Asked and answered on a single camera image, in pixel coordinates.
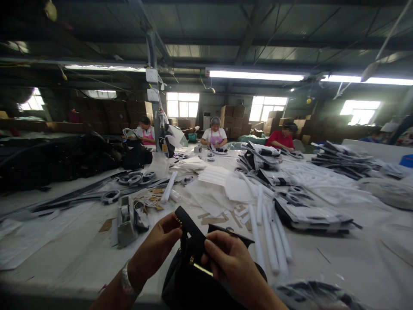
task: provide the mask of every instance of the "electrical box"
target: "electrical box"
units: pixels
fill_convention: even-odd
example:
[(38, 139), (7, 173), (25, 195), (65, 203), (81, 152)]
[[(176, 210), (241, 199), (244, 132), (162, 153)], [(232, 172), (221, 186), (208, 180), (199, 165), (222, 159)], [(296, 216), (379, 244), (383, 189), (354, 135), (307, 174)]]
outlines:
[(146, 69), (146, 81), (149, 83), (158, 82), (158, 70), (157, 69)]
[(156, 89), (148, 89), (148, 101), (156, 101), (159, 102), (159, 94)]

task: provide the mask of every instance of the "bracelet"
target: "bracelet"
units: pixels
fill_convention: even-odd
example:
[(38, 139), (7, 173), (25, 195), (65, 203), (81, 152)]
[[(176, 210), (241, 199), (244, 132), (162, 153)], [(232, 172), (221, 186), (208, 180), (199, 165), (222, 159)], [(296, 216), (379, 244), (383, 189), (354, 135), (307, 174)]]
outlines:
[(132, 285), (130, 284), (129, 277), (128, 277), (128, 263), (129, 263), (129, 261), (130, 260), (128, 260), (126, 262), (125, 266), (122, 269), (122, 277), (121, 277), (122, 278), (122, 289), (123, 289), (123, 292), (126, 295), (128, 295), (129, 297), (136, 298), (136, 297), (138, 297), (139, 293), (136, 292), (133, 289)]

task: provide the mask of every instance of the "blue bucket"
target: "blue bucket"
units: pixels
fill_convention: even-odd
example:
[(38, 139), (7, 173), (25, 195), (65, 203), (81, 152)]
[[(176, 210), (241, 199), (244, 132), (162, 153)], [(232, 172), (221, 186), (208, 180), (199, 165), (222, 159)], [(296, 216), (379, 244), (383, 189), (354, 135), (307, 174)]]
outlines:
[(413, 168), (413, 154), (403, 156), (400, 165)]

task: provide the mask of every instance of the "apron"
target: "apron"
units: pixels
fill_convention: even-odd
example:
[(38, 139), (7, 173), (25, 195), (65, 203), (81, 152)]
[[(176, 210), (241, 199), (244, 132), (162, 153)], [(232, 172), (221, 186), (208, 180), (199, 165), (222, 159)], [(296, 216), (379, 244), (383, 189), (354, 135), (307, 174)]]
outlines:
[(218, 129), (218, 134), (219, 134), (219, 136), (212, 136), (213, 133), (214, 133), (214, 131), (211, 129), (211, 140), (210, 140), (210, 143), (211, 143), (213, 146), (215, 146), (215, 145), (217, 145), (217, 144), (220, 144), (223, 139), (222, 139), (221, 133), (219, 132), (219, 129)]
[[(152, 135), (152, 130), (151, 130), (151, 133), (150, 133), (148, 136), (145, 135), (145, 131), (146, 131), (146, 130), (143, 130), (143, 129), (142, 129), (142, 134), (143, 134), (143, 137), (144, 137), (144, 138), (148, 138), (148, 139), (151, 139), (151, 140), (154, 140), (154, 139), (155, 139), (154, 136)], [(155, 145), (155, 143), (150, 143), (150, 142), (148, 142), (148, 141), (143, 141), (143, 144), (144, 144), (144, 145)]]

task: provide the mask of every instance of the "worker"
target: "worker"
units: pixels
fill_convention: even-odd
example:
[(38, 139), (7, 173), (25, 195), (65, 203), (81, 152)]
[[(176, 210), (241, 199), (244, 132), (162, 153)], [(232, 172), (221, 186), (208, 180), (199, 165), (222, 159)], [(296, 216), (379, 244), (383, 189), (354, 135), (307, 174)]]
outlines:
[[(142, 116), (139, 120), (139, 127), (135, 129), (136, 135), (145, 145), (155, 145), (155, 129), (151, 126), (151, 120), (147, 116)], [(136, 140), (135, 136), (128, 136), (131, 140)]]
[(221, 148), (228, 142), (225, 130), (221, 128), (221, 120), (214, 117), (211, 120), (211, 128), (207, 128), (201, 138), (201, 144), (213, 145), (216, 149)]
[[(130, 309), (146, 281), (158, 271), (182, 236), (179, 225), (173, 212), (157, 222), (134, 256), (89, 310)], [(261, 276), (247, 247), (238, 237), (214, 231), (206, 236), (205, 250), (212, 259), (210, 265), (214, 278), (218, 281), (225, 278), (247, 309), (288, 310)], [(201, 258), (203, 264), (208, 260), (206, 255)]]
[(385, 132), (381, 131), (381, 128), (375, 128), (369, 132), (369, 136), (359, 139), (363, 142), (381, 143), (384, 138)]
[(290, 152), (294, 151), (294, 144), (293, 144), (293, 133), (297, 132), (298, 128), (297, 125), (293, 122), (286, 123), (283, 125), (283, 129), (280, 131), (274, 131), (265, 146), (272, 146), (276, 149), (286, 149)]

